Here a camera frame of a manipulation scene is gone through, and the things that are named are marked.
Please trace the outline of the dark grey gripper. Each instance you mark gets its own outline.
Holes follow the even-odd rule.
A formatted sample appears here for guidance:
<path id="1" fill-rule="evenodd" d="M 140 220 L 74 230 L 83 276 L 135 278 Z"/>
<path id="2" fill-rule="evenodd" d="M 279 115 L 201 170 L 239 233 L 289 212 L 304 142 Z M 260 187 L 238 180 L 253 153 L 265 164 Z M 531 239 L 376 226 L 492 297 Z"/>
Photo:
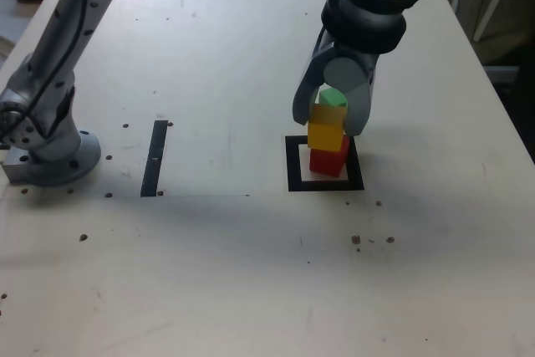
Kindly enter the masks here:
<path id="1" fill-rule="evenodd" d="M 315 95 L 319 87 L 326 83 L 341 92 L 347 100 L 344 121 L 346 134 L 360 135 L 371 111 L 378 57 L 342 44 L 326 28 L 322 28 L 293 98 L 293 120 L 300 125 L 308 123 Z"/>

